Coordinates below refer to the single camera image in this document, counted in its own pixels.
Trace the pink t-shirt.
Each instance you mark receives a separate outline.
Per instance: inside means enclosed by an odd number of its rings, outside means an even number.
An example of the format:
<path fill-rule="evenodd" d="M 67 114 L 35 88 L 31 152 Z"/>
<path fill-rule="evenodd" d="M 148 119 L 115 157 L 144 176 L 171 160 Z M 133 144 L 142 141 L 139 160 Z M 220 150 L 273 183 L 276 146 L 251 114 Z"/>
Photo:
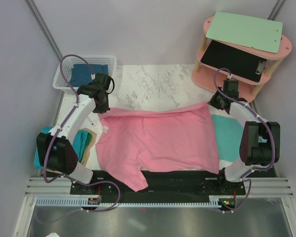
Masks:
<path fill-rule="evenodd" d="M 205 102 L 165 112 L 113 108 L 100 115 L 100 123 L 100 168 L 136 192 L 148 187 L 143 170 L 219 172 L 214 124 Z"/>

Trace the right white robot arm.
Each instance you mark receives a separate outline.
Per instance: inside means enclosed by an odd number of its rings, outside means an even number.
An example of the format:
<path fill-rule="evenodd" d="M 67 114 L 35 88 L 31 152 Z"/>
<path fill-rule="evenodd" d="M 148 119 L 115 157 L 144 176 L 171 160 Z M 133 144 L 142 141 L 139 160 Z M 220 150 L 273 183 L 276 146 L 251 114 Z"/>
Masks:
<path fill-rule="evenodd" d="M 279 160 L 281 126 L 262 118 L 239 97 L 239 81 L 226 79 L 222 87 L 214 84 L 217 91 L 208 104 L 226 111 L 243 127 L 239 158 L 219 172 L 216 182 L 217 191 L 225 195 L 234 183 L 244 182 L 255 171 L 268 171 Z"/>

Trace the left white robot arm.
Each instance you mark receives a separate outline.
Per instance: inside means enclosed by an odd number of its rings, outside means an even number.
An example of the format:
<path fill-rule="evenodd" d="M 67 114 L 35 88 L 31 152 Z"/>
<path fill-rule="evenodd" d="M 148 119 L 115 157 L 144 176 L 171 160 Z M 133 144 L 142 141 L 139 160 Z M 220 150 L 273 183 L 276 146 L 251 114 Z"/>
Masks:
<path fill-rule="evenodd" d="M 92 74 L 92 81 L 74 90 L 76 102 L 65 117 L 47 133 L 37 136 L 37 153 L 43 167 L 43 178 L 51 183 L 64 176 L 75 183 L 87 194 L 98 190 L 98 181 L 93 179 L 93 171 L 78 161 L 73 148 L 74 138 L 90 113 L 103 114 L 110 110 L 110 85 L 115 88 L 114 80 L 105 74 Z"/>

